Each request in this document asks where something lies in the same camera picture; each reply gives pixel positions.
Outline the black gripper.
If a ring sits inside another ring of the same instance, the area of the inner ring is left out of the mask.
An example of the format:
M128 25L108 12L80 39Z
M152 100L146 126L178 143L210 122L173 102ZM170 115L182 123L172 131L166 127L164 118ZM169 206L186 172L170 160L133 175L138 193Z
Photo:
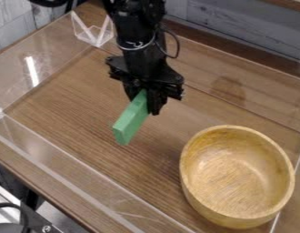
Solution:
M146 91L148 112L157 116L168 98L182 99L184 77L168 64L164 45L124 50L122 56L109 56L109 76L122 83L129 100Z

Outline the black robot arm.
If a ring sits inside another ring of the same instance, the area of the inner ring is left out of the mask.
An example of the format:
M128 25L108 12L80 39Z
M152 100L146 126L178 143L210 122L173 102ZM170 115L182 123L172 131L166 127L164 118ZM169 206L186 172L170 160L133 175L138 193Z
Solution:
M166 0L101 0L116 27L122 56L109 56L109 75L122 83L129 100L144 90L148 113L160 114L168 99L182 99L184 77L168 64L180 55L180 40L165 27Z

